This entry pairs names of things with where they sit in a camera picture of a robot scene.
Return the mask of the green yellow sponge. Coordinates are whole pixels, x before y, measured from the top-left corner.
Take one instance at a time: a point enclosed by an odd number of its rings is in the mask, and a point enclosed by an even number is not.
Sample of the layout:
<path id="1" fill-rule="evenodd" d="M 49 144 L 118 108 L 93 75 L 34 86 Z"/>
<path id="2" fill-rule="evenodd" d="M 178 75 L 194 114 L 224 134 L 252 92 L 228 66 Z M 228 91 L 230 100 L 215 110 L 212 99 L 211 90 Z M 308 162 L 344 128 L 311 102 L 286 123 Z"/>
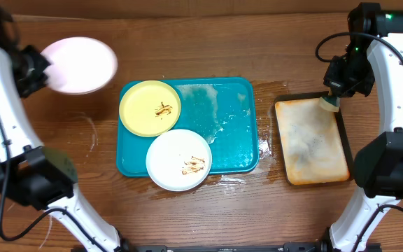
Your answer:
<path id="1" fill-rule="evenodd" d="M 340 109 L 340 98 L 337 96 L 322 96 L 319 99 L 319 104 L 322 109 L 337 113 Z"/>

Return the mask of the white plate with brown sauce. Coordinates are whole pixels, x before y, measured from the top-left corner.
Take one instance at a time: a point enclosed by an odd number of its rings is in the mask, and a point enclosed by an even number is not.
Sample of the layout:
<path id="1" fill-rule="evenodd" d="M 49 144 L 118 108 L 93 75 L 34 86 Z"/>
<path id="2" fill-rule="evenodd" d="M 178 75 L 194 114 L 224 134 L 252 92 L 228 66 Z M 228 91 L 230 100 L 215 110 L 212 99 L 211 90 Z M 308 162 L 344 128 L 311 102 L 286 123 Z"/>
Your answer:
<path id="1" fill-rule="evenodd" d="M 84 95 L 103 88 L 118 68 L 114 51 L 90 37 L 64 38 L 41 54 L 50 63 L 45 69 L 48 88 L 66 95 Z"/>

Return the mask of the white plate with crumbs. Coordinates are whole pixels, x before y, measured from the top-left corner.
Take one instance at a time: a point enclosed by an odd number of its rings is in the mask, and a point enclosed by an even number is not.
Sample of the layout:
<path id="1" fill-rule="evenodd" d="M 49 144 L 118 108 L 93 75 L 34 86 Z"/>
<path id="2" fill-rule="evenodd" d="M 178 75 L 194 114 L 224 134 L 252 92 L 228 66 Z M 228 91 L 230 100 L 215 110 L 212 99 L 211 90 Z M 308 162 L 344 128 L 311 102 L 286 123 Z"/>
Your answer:
<path id="1" fill-rule="evenodd" d="M 173 129 L 157 137 L 146 155 L 149 177 L 159 187 L 191 190 L 208 176 L 213 163 L 206 140 L 188 129 Z"/>

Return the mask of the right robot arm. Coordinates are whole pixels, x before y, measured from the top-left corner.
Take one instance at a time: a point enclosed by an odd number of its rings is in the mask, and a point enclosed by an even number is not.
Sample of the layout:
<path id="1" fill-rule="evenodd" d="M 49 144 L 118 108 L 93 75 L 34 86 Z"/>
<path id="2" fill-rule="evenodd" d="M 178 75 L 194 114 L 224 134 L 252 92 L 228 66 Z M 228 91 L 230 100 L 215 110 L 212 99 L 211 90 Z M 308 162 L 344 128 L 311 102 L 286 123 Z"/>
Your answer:
<path id="1" fill-rule="evenodd" d="M 318 251 L 379 251 L 368 239 L 403 200 L 403 10 L 361 3 L 348 14 L 350 42 L 328 60 L 320 105 L 338 111 L 341 99 L 377 91 L 379 135 L 354 159 L 357 189 L 339 219 L 317 243 Z"/>

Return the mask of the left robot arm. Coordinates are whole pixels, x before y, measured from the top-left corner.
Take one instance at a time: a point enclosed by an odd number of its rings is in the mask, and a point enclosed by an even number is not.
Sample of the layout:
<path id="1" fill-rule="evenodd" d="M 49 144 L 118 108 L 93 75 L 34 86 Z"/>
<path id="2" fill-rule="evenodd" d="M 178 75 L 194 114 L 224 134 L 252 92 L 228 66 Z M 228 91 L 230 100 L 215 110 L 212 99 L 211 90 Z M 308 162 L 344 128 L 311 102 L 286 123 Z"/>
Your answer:
<path id="1" fill-rule="evenodd" d="M 83 196 L 66 153 L 44 146 L 31 126 L 22 99 L 45 87 L 50 63 L 32 45 L 19 49 L 18 30 L 9 35 L 5 29 L 12 21 L 0 7 L 0 238 L 21 239 L 52 216 L 82 244 L 82 251 L 129 251 L 127 240 Z M 9 237 L 3 231 L 6 199 L 41 215 Z"/>

